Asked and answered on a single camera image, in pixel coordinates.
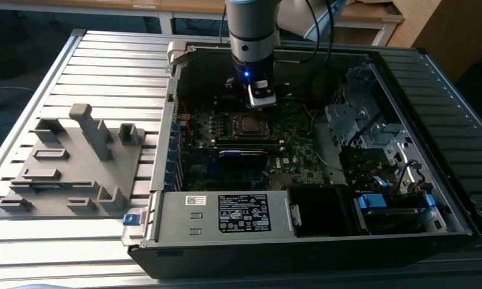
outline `motherboard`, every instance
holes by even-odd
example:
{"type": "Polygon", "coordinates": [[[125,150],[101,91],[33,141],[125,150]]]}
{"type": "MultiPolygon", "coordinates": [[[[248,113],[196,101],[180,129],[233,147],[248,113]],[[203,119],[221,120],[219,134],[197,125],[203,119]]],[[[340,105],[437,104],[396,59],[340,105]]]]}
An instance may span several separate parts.
{"type": "Polygon", "coordinates": [[[318,111],[295,100],[251,110],[228,94],[180,100],[187,191],[283,190],[323,184],[311,122],[318,111]]]}

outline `green circuit board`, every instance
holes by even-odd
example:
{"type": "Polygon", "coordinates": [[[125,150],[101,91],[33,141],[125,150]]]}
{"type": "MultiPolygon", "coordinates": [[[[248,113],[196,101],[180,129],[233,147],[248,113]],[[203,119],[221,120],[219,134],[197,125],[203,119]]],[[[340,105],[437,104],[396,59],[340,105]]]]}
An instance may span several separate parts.
{"type": "Polygon", "coordinates": [[[323,184],[326,178],[310,134],[314,113],[318,112],[306,111],[295,101],[282,101],[263,111],[251,111],[228,102],[221,104],[217,98],[212,99],[212,105],[195,105],[188,124],[183,125],[188,135],[187,190],[278,190],[282,188],[275,185],[278,182],[323,184]],[[216,170],[211,158],[221,151],[221,142],[249,144],[248,148],[232,144],[228,149],[261,150],[267,154],[263,168],[216,170]]]}

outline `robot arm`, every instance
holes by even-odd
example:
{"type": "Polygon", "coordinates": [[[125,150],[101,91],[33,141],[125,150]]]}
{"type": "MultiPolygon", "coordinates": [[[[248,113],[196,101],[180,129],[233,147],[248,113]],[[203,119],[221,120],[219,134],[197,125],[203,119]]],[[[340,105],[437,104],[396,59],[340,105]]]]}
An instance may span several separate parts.
{"type": "MultiPolygon", "coordinates": [[[[330,28],[326,1],[331,2],[334,20],[346,0],[310,0],[318,20],[320,38],[330,28]]],[[[306,0],[227,0],[228,32],[236,79],[247,87],[249,105],[275,105],[274,48],[276,23],[310,40],[315,23],[306,0]]]]}
{"type": "Polygon", "coordinates": [[[236,79],[247,86],[252,108],[276,103],[274,48],[279,3],[280,0],[227,0],[225,3],[236,79]]]}

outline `slotted metal surface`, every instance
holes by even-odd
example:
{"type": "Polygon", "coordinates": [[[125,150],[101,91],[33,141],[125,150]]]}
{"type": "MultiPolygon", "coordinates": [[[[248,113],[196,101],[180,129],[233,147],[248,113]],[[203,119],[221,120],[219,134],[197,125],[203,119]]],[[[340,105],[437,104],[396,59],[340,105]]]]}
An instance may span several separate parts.
{"type": "MultiPolygon", "coordinates": [[[[93,117],[104,118],[111,128],[133,122],[147,130],[137,165],[131,205],[148,200],[152,163],[159,140],[160,115],[164,106],[167,44],[173,40],[215,42],[216,39],[189,36],[108,33],[88,31],[74,36],[61,53],[61,64],[38,88],[38,103],[26,129],[2,152],[0,164],[0,198],[10,179],[37,141],[28,128],[38,117],[60,117],[65,126],[74,102],[89,103],[93,117]]],[[[356,46],[339,46],[356,49],[356,46]]],[[[412,49],[367,47],[378,51],[391,68],[406,96],[427,125],[442,153],[454,165],[455,177],[471,192],[482,210],[482,126],[426,56],[412,49]]],[[[120,220],[0,220],[0,287],[52,284],[68,287],[153,287],[236,284],[266,286],[280,284],[323,284],[367,279],[422,278],[451,275],[482,275],[482,245],[466,252],[437,255],[404,268],[328,275],[292,275],[236,279],[152,280],[133,263],[120,242],[120,220]]],[[[475,277],[478,284],[482,277],[475,277]]]]}

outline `barcode sticker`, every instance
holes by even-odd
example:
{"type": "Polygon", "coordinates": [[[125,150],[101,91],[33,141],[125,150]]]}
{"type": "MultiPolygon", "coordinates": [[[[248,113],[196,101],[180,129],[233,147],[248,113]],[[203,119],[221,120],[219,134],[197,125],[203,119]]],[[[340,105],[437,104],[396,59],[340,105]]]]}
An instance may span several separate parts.
{"type": "Polygon", "coordinates": [[[205,206],[207,196],[185,196],[185,206],[205,206]]]}

